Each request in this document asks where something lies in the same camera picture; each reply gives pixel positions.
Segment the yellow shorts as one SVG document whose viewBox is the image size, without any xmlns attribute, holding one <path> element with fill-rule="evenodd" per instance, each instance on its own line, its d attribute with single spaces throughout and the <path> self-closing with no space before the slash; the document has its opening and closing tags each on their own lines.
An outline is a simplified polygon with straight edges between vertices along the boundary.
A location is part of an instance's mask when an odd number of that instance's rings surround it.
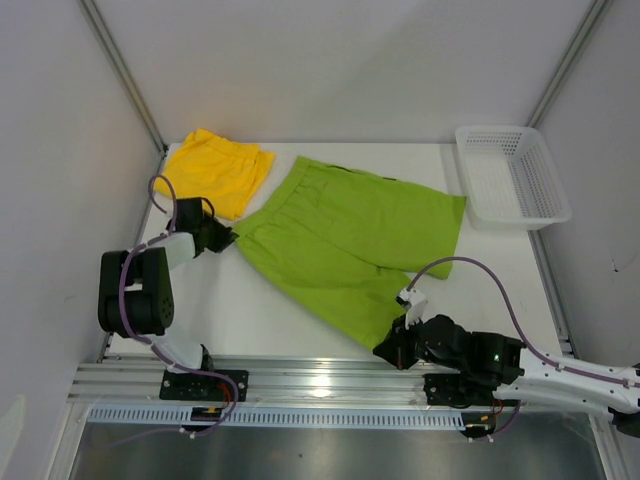
<svg viewBox="0 0 640 480">
<path fill-rule="evenodd" d="M 257 144 L 228 140 L 205 129 L 187 135 L 167 160 L 153 190 L 178 199 L 201 197 L 208 212 L 226 220 L 242 217 L 267 179 L 276 155 Z"/>
</svg>

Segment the green shorts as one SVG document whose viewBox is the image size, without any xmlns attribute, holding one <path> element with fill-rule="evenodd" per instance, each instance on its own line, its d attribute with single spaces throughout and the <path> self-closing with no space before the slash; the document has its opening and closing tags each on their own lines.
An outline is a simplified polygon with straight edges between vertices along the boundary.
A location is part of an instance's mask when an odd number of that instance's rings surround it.
<svg viewBox="0 0 640 480">
<path fill-rule="evenodd" d="M 452 270 L 466 199 L 298 157 L 257 212 L 237 223 L 248 263 L 312 314 L 372 350 L 403 308 L 408 275 Z"/>
</svg>

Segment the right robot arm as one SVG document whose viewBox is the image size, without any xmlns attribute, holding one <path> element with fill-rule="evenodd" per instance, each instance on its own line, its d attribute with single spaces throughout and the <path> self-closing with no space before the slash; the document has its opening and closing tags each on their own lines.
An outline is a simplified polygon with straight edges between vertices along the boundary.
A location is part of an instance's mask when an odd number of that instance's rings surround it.
<svg viewBox="0 0 640 480">
<path fill-rule="evenodd" d="M 639 369 L 536 355 L 519 339 L 468 332 L 445 315 L 408 325 L 397 318 L 374 355 L 399 370 L 419 361 L 444 367 L 427 374 L 430 405 L 456 409 L 535 403 L 600 415 L 616 430 L 639 435 Z"/>
</svg>

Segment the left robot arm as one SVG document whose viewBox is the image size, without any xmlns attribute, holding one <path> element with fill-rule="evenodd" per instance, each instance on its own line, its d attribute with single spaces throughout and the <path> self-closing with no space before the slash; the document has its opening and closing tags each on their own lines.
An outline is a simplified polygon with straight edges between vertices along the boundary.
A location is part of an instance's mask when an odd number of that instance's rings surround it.
<svg viewBox="0 0 640 480">
<path fill-rule="evenodd" d="M 170 372 L 184 373 L 182 388 L 197 400 L 215 392 L 217 376 L 206 347 L 188 339 L 174 324 L 171 272 L 206 250 L 224 251 L 236 238 L 231 227 L 215 218 L 211 202 L 179 199 L 165 232 L 130 251 L 110 251 L 101 257 L 101 329 L 148 346 Z"/>
</svg>

